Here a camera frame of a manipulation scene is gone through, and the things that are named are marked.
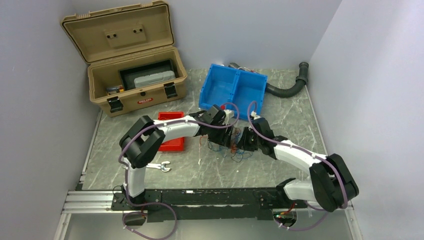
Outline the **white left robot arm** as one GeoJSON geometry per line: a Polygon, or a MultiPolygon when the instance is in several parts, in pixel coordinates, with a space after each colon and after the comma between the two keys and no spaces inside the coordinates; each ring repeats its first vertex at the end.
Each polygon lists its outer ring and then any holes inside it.
{"type": "Polygon", "coordinates": [[[169,120],[153,120],[145,115],[124,134],[119,141],[121,153],[118,162],[125,169],[124,204],[131,210],[145,202],[145,175],[160,146],[167,141],[197,136],[218,137],[231,130],[231,118],[238,118],[236,110],[213,105],[208,110],[190,113],[169,120]]]}

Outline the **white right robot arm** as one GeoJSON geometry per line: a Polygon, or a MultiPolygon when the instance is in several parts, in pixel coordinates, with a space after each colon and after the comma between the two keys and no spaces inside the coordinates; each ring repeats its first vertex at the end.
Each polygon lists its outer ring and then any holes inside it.
{"type": "Polygon", "coordinates": [[[246,151],[261,151],[274,160],[286,162],[308,175],[300,180],[291,177],[275,187],[275,201],[287,208],[296,201],[315,202],[324,211],[346,207],[359,195],[356,184],[343,158],[336,153],[324,155],[294,144],[288,138],[275,135],[263,117],[250,117],[237,147],[246,151]]]}

